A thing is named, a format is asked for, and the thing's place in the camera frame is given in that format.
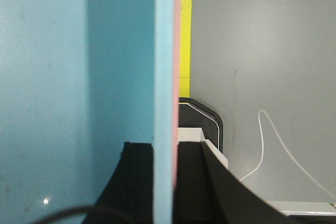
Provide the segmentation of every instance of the gray wall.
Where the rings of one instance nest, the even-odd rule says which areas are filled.
[[[222,117],[238,178],[259,162],[265,109],[294,157],[336,194],[335,54],[336,0],[193,0],[191,97]],[[268,200],[335,201],[261,122],[265,159],[244,183]]]

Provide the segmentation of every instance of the yellow strip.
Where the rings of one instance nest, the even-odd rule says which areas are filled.
[[[180,97],[190,97],[190,78],[180,77]]]
[[[181,0],[180,96],[190,96],[192,0]]]

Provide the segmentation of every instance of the black cable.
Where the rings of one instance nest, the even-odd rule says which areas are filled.
[[[79,207],[73,207],[73,208],[61,210],[47,217],[44,217],[40,220],[32,222],[31,224],[49,224],[57,220],[79,215],[79,214],[104,215],[106,217],[118,219],[121,221],[121,223],[125,223],[125,224],[135,223],[130,217],[126,216],[122,212],[115,210],[115,209],[111,209],[108,207],[98,207],[98,206],[79,206]]]

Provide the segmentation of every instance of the white cable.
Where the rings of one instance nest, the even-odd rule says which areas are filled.
[[[241,178],[239,180],[240,182],[243,181],[243,179],[250,176],[252,173],[254,173],[257,169],[259,169],[264,159],[264,135],[263,135],[263,129],[261,128],[260,113],[261,113],[261,110],[258,112],[259,128],[260,128],[260,135],[261,135],[261,158],[260,158],[260,161],[257,167],[252,172],[246,174],[243,178]]]
[[[316,184],[318,187],[320,187],[326,194],[328,194],[329,196],[333,197],[334,199],[336,199],[336,196],[334,194],[332,194],[331,192],[329,192],[324,186],[322,186],[313,176],[310,175],[309,172],[306,171],[306,169],[304,169],[302,167],[302,165],[300,165],[300,163],[294,158],[294,156],[291,154],[291,152],[287,149],[286,145],[284,144],[281,136],[279,135],[277,128],[275,127],[272,119],[269,117],[269,115],[267,114],[267,112],[265,110],[259,110],[258,112],[258,121],[259,121],[259,128],[260,128],[260,135],[261,135],[261,158],[260,158],[260,162],[258,164],[258,166],[249,174],[247,174],[246,176],[244,176],[243,178],[241,178],[239,181],[242,181],[243,179],[247,178],[248,176],[250,176],[252,173],[254,173],[261,165],[261,163],[263,162],[264,159],[264,136],[263,136],[263,129],[261,127],[261,121],[260,121],[260,114],[264,113],[265,116],[267,117],[269,123],[271,124],[282,148],[284,148],[284,150],[286,151],[286,153],[288,154],[288,156],[292,159],[292,161],[296,164],[296,166],[308,177],[310,178],[311,181],[314,182],[314,184]]]

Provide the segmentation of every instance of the wire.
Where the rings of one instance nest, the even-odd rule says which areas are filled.
[[[250,176],[252,173],[254,173],[262,164],[263,159],[264,159],[264,135],[263,135],[263,128],[261,127],[261,121],[260,121],[260,114],[263,113],[266,118],[268,119],[269,123],[271,124],[282,148],[284,148],[285,152],[288,154],[288,156],[290,157],[290,159],[294,162],[294,164],[296,164],[296,166],[312,181],[314,182],[315,185],[317,185],[318,187],[320,187],[326,194],[328,194],[329,196],[331,196],[332,198],[336,199],[336,196],[334,194],[332,194],[331,192],[329,192],[324,186],[322,186],[313,176],[310,175],[309,172],[307,172],[306,169],[304,169],[302,167],[302,165],[294,158],[294,156],[291,154],[291,152],[287,149],[285,143],[283,142],[281,136],[279,135],[277,128],[275,127],[272,119],[269,117],[269,115],[267,114],[267,112],[265,110],[259,110],[258,112],[258,122],[259,122],[259,128],[260,128],[260,135],[261,135],[261,158],[260,158],[260,162],[258,164],[258,166],[249,174],[245,175],[243,178],[241,178],[239,181],[241,182],[243,179],[247,178],[248,176]]]
[[[246,174],[243,178],[241,178],[239,182],[243,181],[243,179],[247,178],[252,173],[254,173],[257,169],[259,169],[259,167],[261,166],[264,160],[264,135],[263,135],[263,128],[261,128],[260,113],[261,113],[261,110],[258,112],[258,121],[259,121],[260,135],[261,135],[261,158],[260,158],[260,161],[257,167],[252,172]]]
[[[52,223],[60,219],[64,219],[64,218],[79,215],[79,214],[98,214],[98,215],[104,215],[110,218],[119,219],[121,223],[125,223],[125,224],[135,223],[134,221],[131,220],[130,217],[126,216],[122,212],[117,211],[115,209],[111,209],[108,207],[99,207],[99,206],[80,206],[80,207],[73,207],[73,208],[69,208],[69,209],[56,212],[40,220],[37,220],[31,224],[48,224],[48,223]]]

